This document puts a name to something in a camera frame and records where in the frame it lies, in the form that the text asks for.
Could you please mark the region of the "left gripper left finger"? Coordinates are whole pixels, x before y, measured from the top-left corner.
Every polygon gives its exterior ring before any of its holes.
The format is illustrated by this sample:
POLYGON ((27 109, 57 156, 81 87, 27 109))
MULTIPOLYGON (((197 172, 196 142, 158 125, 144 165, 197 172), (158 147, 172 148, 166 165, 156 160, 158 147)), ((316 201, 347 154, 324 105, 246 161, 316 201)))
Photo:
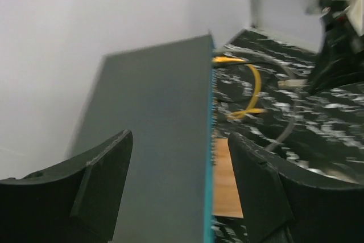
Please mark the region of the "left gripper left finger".
POLYGON ((110 242, 133 149, 123 130, 102 144, 1 180, 2 242, 110 242))

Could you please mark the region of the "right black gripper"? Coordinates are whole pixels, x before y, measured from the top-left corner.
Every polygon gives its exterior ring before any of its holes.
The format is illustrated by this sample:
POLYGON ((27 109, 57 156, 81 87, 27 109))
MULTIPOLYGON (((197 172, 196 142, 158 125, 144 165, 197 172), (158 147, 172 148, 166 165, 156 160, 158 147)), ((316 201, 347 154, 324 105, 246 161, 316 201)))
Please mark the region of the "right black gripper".
POLYGON ((318 94, 345 85, 363 82, 363 35, 349 20, 349 1, 319 0, 324 29, 322 53, 307 79, 307 93, 318 94))

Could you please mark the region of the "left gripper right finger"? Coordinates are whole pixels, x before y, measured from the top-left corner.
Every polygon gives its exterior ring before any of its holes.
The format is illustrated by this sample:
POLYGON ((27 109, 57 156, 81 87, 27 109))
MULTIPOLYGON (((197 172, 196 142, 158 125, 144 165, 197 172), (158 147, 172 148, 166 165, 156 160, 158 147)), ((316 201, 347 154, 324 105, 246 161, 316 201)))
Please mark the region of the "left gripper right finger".
POLYGON ((363 186, 301 168, 228 137, 250 242, 363 242, 363 186))

